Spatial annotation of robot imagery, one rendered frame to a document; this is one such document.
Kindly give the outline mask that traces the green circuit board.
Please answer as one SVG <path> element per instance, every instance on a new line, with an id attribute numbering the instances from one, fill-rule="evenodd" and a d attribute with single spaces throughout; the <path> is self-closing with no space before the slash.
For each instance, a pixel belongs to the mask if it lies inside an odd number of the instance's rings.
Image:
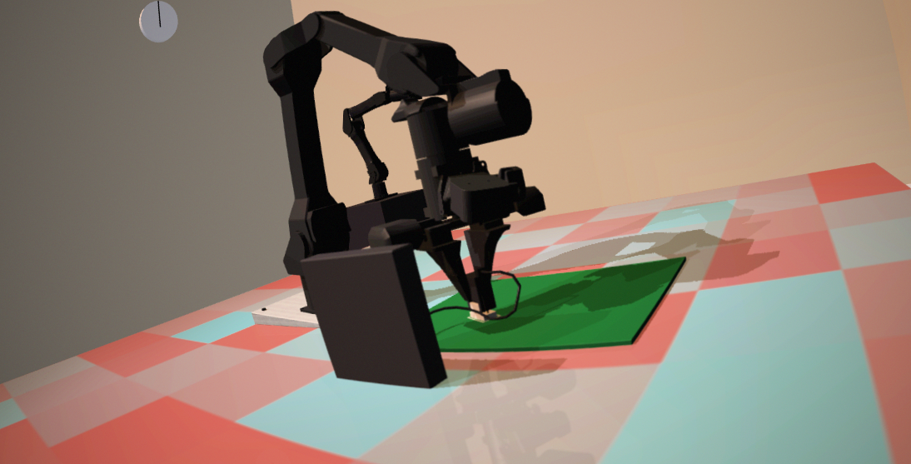
<path id="1" fill-rule="evenodd" d="M 686 257 L 517 277 L 516 312 L 489 320 L 449 309 L 431 313 L 441 353 L 515 353 L 633 345 Z M 490 281 L 501 317 L 515 308 L 514 278 Z"/>

